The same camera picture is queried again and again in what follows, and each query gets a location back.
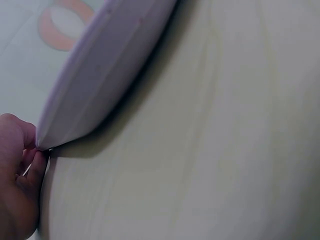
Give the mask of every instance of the finger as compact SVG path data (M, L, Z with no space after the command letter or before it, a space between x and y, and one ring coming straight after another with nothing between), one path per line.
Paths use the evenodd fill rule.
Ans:
M16 171L16 173L18 175L22 175L26 169L29 167L29 165L32 163L32 161L35 158L37 149L25 149L23 151L23 155L22 155L22 161L20 162L19 168Z
M40 151L37 151L34 156L32 165L29 169L28 175L26 176L26 179L31 184L32 188L37 194L40 193L46 168L47 168L47 160L44 154Z
M17 124L21 130L24 148L34 149L36 147L36 127L32 123L22 121L14 115L11 115L10 119Z
M17 173L24 148L35 148L36 127L12 114L0 115L0 167L8 176Z

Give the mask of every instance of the white surface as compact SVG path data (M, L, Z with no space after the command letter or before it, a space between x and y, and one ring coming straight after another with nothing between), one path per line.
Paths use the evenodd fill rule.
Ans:
M319 43L316 0L184 1L111 126L56 151L43 239L318 239Z

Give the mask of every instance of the orange ring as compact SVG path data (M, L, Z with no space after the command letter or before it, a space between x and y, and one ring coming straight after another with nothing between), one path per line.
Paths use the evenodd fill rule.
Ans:
M60 6L76 13L87 24L94 15L93 9L81 0L56 0L53 6ZM51 6L47 7L38 20L38 31L42 40L50 47L69 51L77 39L64 35L51 19Z

